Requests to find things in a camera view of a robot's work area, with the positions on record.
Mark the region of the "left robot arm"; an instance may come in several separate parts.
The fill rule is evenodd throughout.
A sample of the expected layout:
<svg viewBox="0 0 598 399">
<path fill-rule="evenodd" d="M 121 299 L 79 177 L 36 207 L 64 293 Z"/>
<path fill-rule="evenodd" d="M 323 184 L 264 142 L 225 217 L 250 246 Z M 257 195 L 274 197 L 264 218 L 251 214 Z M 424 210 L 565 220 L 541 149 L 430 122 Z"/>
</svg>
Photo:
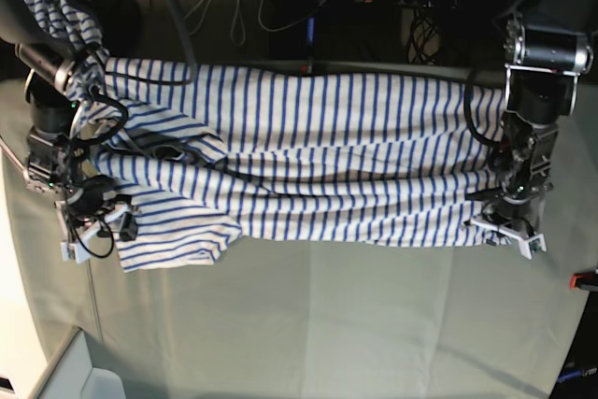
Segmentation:
<svg viewBox="0 0 598 399">
<path fill-rule="evenodd" d="M 492 140 L 473 123 L 470 73 L 463 110 L 472 137 L 490 150 L 493 188 L 468 193 L 482 203 L 468 225 L 507 238 L 526 259 L 547 248 L 540 232 L 546 195 L 552 189 L 551 155 L 561 117 L 573 113 L 578 80 L 594 61 L 597 0 L 513 0 L 505 21 L 505 111 L 502 135 Z"/>
</svg>

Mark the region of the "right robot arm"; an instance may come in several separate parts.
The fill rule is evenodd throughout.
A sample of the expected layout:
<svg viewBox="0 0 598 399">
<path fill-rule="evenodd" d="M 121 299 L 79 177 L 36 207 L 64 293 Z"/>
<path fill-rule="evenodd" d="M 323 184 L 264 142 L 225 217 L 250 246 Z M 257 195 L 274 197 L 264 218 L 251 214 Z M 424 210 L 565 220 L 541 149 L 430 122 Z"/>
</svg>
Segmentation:
<svg viewBox="0 0 598 399">
<path fill-rule="evenodd" d="M 46 1 L 68 21 L 60 0 Z M 52 195 L 65 257 L 91 254 L 95 237 L 135 240 L 131 197 L 113 193 L 110 178 L 90 177 L 83 170 L 91 150 L 115 137 L 129 119 L 127 108 L 101 91 L 100 43 L 53 36 L 39 25 L 26 0 L 1 0 L 1 37 L 30 70 L 24 98 L 32 120 L 26 158 L 9 146 L 3 149 L 29 190 Z"/>
</svg>

